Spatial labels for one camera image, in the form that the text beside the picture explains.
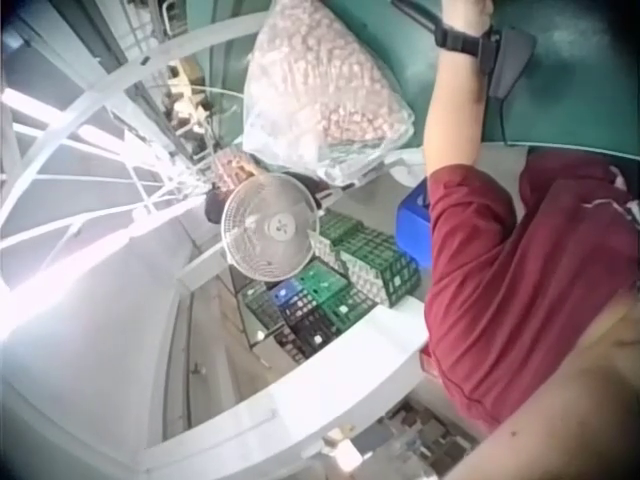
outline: fan grille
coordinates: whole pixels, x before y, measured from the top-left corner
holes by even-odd
[[[318,215],[309,192],[282,174],[250,178],[231,195],[222,215],[222,239],[245,275],[280,281],[295,275],[313,255],[309,232]]]

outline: blue object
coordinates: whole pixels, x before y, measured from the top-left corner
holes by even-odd
[[[300,293],[302,290],[302,285],[295,279],[290,278],[289,280],[285,280],[277,287],[271,289],[269,294],[271,298],[275,302],[278,307],[281,307],[285,303],[287,303],[291,298]]]
[[[398,205],[396,244],[413,257],[420,268],[431,268],[433,265],[426,178]]]

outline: black cable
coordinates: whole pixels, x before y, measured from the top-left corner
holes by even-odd
[[[498,116],[500,118],[500,135],[502,135],[502,143],[505,145],[505,147],[510,147],[511,145],[509,144],[509,140],[507,139],[507,129],[505,127],[505,122],[504,122],[504,103],[505,103],[505,99],[500,100],[500,106],[499,108],[499,113]]]

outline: black wristwatch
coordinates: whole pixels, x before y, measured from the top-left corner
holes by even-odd
[[[484,75],[489,75],[493,70],[498,54],[498,42],[491,37],[491,28],[482,36],[475,37],[438,22],[435,25],[433,38],[439,48],[477,58],[480,71]]]

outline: plastic bag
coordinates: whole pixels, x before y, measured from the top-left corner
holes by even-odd
[[[376,60],[318,0],[276,0],[244,93],[244,149],[334,185],[413,134],[413,113]]]

